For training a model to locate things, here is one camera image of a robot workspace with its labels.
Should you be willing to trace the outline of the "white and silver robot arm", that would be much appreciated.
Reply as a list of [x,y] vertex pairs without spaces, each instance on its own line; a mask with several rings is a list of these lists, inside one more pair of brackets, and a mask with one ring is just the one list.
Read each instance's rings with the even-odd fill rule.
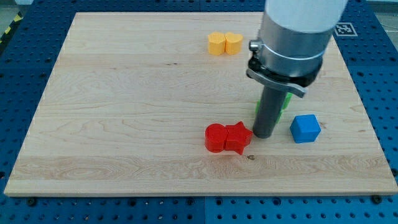
[[257,39],[251,40],[248,77],[265,87],[307,93],[347,0],[266,0]]

